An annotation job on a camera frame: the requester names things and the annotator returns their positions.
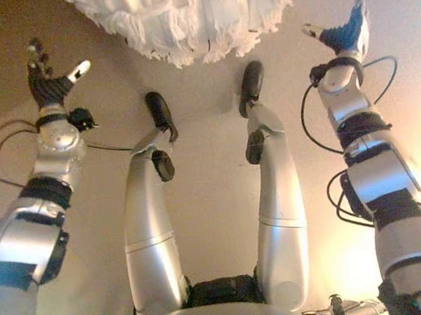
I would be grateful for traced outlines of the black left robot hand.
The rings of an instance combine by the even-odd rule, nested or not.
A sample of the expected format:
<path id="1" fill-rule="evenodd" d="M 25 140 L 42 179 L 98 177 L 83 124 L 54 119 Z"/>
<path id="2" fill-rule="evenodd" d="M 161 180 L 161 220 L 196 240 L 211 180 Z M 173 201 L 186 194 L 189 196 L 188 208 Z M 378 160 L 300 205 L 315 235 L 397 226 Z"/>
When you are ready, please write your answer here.
<path id="1" fill-rule="evenodd" d="M 47 66 L 48 55 L 40 39 L 30 39 L 27 52 L 28 87 L 40 109 L 54 104 L 62 106 L 72 87 L 87 75 L 92 67 L 91 62 L 86 59 L 68 73 L 53 77 L 53 69 Z"/>

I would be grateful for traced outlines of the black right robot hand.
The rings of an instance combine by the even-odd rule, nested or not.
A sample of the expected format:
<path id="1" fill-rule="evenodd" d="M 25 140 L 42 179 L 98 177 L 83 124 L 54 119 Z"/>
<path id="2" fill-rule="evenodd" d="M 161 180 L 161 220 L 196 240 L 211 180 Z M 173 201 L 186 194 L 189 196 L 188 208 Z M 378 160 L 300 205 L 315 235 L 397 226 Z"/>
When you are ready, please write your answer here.
<path id="1" fill-rule="evenodd" d="M 337 55 L 340 52 L 354 52 L 363 59 L 369 48 L 369 17 L 365 0 L 353 0 L 348 22 L 337 27 L 323 28 L 304 24 L 302 32 L 319 40 Z"/>

